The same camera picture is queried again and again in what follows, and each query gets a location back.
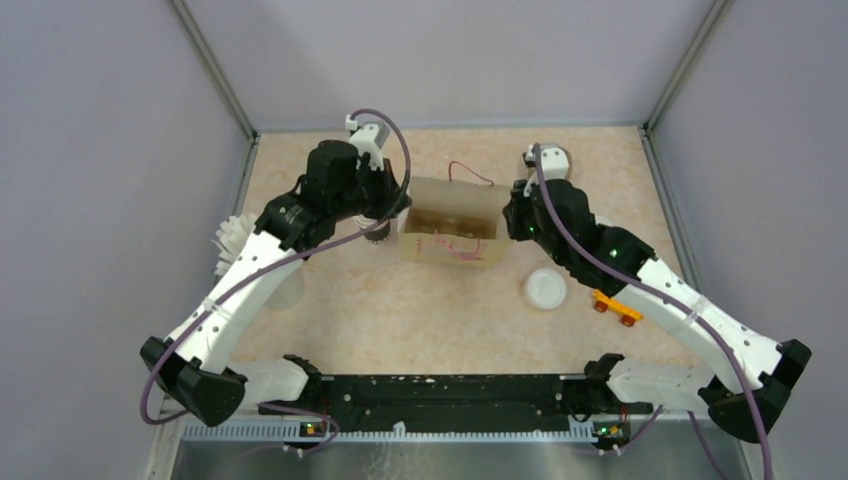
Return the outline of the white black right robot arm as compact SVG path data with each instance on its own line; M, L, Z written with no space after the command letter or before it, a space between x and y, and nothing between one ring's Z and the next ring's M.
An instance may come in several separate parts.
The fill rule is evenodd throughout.
M731 317L633 233L597 223L585 192L567 180L515 181L503 215L511 239L536 242L580 284L642 313L702 362L682 367L605 354L584 370L594 409L689 410L752 444L771 431L811 359L807 345L778 342Z

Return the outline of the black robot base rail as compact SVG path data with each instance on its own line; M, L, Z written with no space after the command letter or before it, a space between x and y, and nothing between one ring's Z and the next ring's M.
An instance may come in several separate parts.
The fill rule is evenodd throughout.
M305 389L293 401L264 402L259 413L308 410L331 417L344 433L388 432L398 422L427 434L564 432L602 416L653 411L577 374L330 375L291 359L306 370Z

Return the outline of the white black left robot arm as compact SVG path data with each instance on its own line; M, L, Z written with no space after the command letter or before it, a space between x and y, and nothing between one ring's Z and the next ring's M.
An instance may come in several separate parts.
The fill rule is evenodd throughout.
M320 142L295 189L266 204L233 265L189 318L166 338L143 344L150 375L140 399L142 420L158 422L147 410L154 387L210 427L253 404L284 401L297 413L314 410L321 388L304 367L279 360L240 373L231 354L263 305L308 258L354 240L333 237L339 222L363 216L379 226L408 203L378 141Z

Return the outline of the cream Cakes paper bag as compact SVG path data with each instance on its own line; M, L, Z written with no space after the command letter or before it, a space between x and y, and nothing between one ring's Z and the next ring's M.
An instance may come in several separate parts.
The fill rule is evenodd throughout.
M512 241L506 233L502 210L510 199L510 188L477 173L459 161L447 166L445 179L414 177L408 195L411 205L397 218L401 257L405 260L490 267L501 263ZM497 222L495 239L469 239L452 235L406 233L411 210L428 210L448 215L489 219Z

